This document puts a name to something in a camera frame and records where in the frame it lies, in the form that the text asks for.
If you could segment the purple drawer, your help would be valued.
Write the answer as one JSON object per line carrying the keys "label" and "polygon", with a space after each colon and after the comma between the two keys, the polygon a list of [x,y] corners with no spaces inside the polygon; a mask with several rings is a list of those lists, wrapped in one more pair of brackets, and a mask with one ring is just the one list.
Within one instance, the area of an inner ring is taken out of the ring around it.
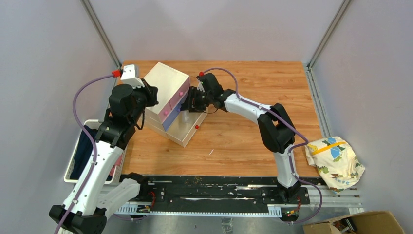
{"label": "purple drawer", "polygon": [[179,101],[179,103],[176,105],[175,108],[172,108],[169,116],[165,119],[165,121],[162,123],[163,128],[165,131],[168,130],[168,128],[171,126],[171,124],[175,121],[175,119],[178,117],[180,113],[180,108],[181,105],[185,102],[186,97],[188,96],[188,92],[184,95],[184,97]]}

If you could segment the white mini drawer cabinet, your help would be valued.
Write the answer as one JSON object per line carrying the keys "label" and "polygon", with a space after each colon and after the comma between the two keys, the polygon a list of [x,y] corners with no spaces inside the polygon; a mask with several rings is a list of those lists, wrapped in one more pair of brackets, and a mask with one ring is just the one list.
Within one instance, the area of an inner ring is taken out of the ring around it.
{"label": "white mini drawer cabinet", "polygon": [[159,103],[145,109],[145,126],[163,137],[167,137],[158,114],[166,102],[170,101],[176,90],[189,78],[189,75],[158,62],[144,77],[151,86],[158,87]]}

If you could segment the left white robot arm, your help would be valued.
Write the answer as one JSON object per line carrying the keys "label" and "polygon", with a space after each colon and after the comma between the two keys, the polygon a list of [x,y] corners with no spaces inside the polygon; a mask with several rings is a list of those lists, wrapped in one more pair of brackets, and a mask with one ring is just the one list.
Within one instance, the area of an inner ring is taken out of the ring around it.
{"label": "left white robot arm", "polygon": [[112,89],[109,108],[95,137],[82,125],[93,151],[77,184],[61,205],[53,205],[49,216],[57,223],[55,233],[66,229],[75,234],[100,234],[108,219],[131,199],[144,201],[154,193],[149,191],[148,178],[130,173],[112,191],[100,196],[101,189],[117,159],[124,153],[136,130],[143,129],[138,120],[145,109],[153,107],[158,88],[144,79],[142,85],[120,84]]}

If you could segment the pink drawer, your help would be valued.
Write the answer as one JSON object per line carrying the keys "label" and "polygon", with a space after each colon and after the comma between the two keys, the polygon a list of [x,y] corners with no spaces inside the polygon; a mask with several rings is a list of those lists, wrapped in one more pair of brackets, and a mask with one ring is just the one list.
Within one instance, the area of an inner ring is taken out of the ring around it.
{"label": "pink drawer", "polygon": [[170,102],[168,101],[168,102],[166,102],[166,104],[160,110],[160,112],[158,114],[160,123],[163,123],[165,121],[165,119],[169,116],[171,110],[172,110],[172,107],[171,107]]}
{"label": "pink drawer", "polygon": [[172,98],[170,99],[169,103],[171,108],[175,108],[179,101],[184,97],[184,95],[188,92],[190,87],[190,80],[187,78],[184,83],[176,90]]}

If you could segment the small clear bottle black cap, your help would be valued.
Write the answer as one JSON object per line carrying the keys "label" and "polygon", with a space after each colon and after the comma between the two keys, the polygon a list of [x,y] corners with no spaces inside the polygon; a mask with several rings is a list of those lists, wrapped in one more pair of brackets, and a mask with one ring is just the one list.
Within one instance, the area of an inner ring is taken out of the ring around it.
{"label": "small clear bottle black cap", "polygon": [[184,123],[189,123],[189,121],[190,121],[190,112],[189,111],[183,111],[182,112],[182,121]]}

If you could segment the cream bottom drawer red knob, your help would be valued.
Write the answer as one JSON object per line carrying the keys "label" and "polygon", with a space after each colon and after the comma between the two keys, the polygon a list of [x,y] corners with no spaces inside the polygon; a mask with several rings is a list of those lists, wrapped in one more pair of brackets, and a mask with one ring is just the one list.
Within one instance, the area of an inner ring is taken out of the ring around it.
{"label": "cream bottom drawer red knob", "polygon": [[182,113],[180,113],[166,131],[167,139],[182,147],[186,147],[197,131],[196,126],[200,127],[206,116],[206,113],[190,112],[189,123],[184,123],[182,121]]}

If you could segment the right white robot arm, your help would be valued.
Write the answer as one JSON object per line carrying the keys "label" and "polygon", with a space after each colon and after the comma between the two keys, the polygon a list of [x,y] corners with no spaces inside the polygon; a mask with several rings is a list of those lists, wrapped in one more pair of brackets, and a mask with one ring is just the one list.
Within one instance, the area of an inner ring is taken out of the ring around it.
{"label": "right white robot arm", "polygon": [[237,91],[226,89],[212,73],[200,73],[198,87],[191,86],[181,106],[182,111],[202,113],[213,105],[217,110],[238,114],[258,125],[264,146],[273,153],[277,166],[278,197],[283,203],[291,203],[298,196],[301,183],[295,173],[293,153],[294,125],[285,108],[277,103],[264,105],[241,96]]}

